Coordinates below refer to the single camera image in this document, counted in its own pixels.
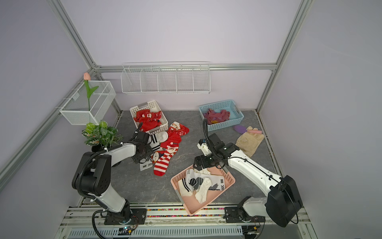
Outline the red penguin sock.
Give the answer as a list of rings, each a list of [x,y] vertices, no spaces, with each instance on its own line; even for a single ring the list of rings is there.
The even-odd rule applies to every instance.
[[[159,152],[155,151],[154,154],[152,155],[152,162],[155,164],[160,158]]]

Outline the santa striped small sock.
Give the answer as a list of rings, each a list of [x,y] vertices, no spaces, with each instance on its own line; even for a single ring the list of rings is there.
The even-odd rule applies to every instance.
[[[153,172],[156,176],[164,176],[168,170],[171,158],[178,152],[179,145],[171,144],[165,147],[163,154],[155,162]]]

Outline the white sock black pattern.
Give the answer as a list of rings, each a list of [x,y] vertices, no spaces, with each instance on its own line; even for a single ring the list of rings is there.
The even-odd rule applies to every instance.
[[[182,197],[193,196],[202,204],[207,200],[207,194],[211,181],[207,178],[211,173],[207,169],[199,171],[197,169],[186,170],[186,177],[178,181],[180,195]]]

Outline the white sock grey emblem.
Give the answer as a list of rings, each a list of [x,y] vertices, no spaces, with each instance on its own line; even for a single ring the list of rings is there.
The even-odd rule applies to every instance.
[[[209,175],[207,178],[211,181],[210,191],[224,191],[225,178],[222,175]]]

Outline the red white striped sock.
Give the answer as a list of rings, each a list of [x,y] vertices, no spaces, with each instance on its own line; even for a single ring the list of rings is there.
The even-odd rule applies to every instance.
[[[149,131],[152,130],[158,126],[160,126],[162,123],[160,122],[160,119],[162,118],[162,112],[151,112],[149,109],[140,110],[136,113],[136,117],[134,117],[134,121],[138,123],[138,125],[141,125],[140,130],[141,131]]]

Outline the pink purple yellow sock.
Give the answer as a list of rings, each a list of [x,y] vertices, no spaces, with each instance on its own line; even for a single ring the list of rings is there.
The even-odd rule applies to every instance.
[[[230,118],[230,112],[227,110],[216,112],[212,109],[209,109],[206,113],[203,113],[203,116],[207,119],[208,125],[211,125],[228,121]]]

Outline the white black striped sock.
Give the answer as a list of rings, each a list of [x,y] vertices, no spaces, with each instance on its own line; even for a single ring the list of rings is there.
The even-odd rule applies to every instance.
[[[168,133],[166,131],[158,132],[156,134],[150,135],[149,145],[153,151],[158,151],[161,148],[161,143],[167,141]]]

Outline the plain red fleece sock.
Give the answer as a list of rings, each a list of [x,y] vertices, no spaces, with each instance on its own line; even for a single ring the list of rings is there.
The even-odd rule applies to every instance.
[[[162,142],[160,146],[163,149],[179,147],[180,142],[182,141],[181,137],[176,132],[169,132],[168,138],[166,141]]]

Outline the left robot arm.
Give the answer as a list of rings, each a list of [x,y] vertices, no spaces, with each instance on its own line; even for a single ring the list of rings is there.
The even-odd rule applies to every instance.
[[[98,152],[83,154],[72,180],[77,192],[102,207],[107,216],[119,224],[128,224],[133,218],[130,203],[121,197],[111,185],[111,168],[125,159],[134,163],[149,160],[153,149],[149,145],[150,134],[141,131],[142,124],[127,142]]]

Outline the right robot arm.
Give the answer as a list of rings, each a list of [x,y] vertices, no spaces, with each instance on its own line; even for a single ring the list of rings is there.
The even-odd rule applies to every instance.
[[[229,166],[251,182],[265,195],[264,198],[246,197],[237,206],[237,219],[247,221],[255,216],[269,216],[280,227],[286,227],[297,218],[303,202],[297,185],[290,176],[281,177],[265,169],[233,143],[225,144],[216,134],[209,135],[208,122],[203,121],[204,139],[198,143],[203,155],[194,160],[197,170]]]

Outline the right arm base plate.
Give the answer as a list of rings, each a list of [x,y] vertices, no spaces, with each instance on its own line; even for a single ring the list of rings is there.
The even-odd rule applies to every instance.
[[[263,216],[250,216],[242,208],[225,207],[223,218],[227,223],[263,223],[266,218]]]

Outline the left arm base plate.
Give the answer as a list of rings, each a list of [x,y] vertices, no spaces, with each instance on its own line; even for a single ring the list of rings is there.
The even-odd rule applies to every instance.
[[[143,225],[147,216],[146,208],[132,208],[122,212],[107,212],[105,225]]]

